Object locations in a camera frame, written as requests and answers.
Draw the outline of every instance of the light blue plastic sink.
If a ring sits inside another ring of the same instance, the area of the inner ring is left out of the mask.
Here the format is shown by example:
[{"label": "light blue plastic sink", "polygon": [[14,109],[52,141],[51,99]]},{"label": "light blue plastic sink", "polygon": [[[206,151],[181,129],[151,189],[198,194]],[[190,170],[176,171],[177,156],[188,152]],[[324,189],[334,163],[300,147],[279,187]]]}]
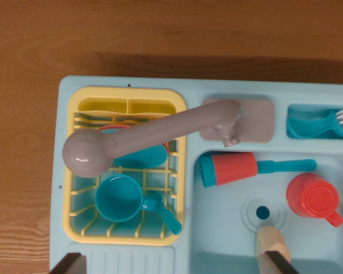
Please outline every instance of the light blue plastic sink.
[{"label": "light blue plastic sink", "polygon": [[[164,247],[84,244],[70,239],[62,226],[67,104],[85,86],[168,88],[181,94],[188,108],[206,98],[268,99],[275,106],[274,137],[267,144],[240,143],[224,148],[221,142],[188,136],[185,221],[179,238]],[[301,274],[343,274],[343,225],[334,228],[324,219],[296,215],[287,205],[286,189],[299,172],[259,174],[219,187],[204,188],[198,157],[209,151],[250,151],[257,160],[314,159],[316,173],[331,182],[340,196],[343,217],[343,140],[299,140],[287,136],[286,119],[300,111],[325,112],[343,108],[343,86],[327,84],[241,82],[221,80],[112,78],[70,76],[59,88],[53,188],[51,201],[50,268],[68,252],[87,256],[88,274],[258,274],[255,231],[261,225],[280,229],[292,264]],[[269,209],[261,220],[258,207]]]}]

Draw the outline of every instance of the drain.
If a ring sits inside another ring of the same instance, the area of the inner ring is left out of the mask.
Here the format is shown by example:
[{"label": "drain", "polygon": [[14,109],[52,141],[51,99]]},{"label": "drain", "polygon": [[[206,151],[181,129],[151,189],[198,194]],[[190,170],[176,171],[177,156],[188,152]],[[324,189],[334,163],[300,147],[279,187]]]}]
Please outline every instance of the drain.
[{"label": "drain", "polygon": [[258,207],[256,213],[257,213],[257,217],[261,220],[268,219],[269,214],[270,214],[269,208],[265,207],[264,205]]},{"label": "drain", "polygon": [[241,208],[241,216],[245,226],[252,232],[257,232],[258,228],[264,225],[280,229],[286,219],[286,209],[276,194],[261,191],[246,198]]}]

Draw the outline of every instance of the red mug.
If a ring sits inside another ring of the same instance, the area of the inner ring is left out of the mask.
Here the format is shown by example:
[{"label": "red mug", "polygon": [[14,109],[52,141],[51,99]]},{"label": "red mug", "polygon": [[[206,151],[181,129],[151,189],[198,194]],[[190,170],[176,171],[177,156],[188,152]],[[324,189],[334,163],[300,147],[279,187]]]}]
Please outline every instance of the red mug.
[{"label": "red mug", "polygon": [[334,227],[343,223],[336,212],[339,205],[337,190],[319,175],[305,173],[296,176],[287,188],[287,202],[297,215],[325,218]]}]

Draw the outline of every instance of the red cup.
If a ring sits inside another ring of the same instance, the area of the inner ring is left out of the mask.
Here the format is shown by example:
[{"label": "red cup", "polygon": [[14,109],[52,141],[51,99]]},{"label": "red cup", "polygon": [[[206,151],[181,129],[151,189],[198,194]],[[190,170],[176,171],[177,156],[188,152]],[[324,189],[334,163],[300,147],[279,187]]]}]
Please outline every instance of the red cup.
[{"label": "red cup", "polygon": [[334,227],[343,223],[343,218],[336,212],[339,205],[338,192],[319,175],[298,175],[289,184],[286,197],[288,205],[297,215],[325,218]]},{"label": "red cup", "polygon": [[212,155],[216,174],[216,185],[235,182],[258,174],[257,161],[253,153]]}]

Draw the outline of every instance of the drain hole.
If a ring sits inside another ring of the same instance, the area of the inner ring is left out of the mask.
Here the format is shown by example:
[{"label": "drain hole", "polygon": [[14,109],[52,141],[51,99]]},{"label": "drain hole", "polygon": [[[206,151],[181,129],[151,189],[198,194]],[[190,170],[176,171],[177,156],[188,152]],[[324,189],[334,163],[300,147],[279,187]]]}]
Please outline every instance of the drain hole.
[{"label": "drain hole", "polygon": [[269,217],[269,209],[268,207],[258,207],[257,208],[257,217],[261,220],[265,220]]}]

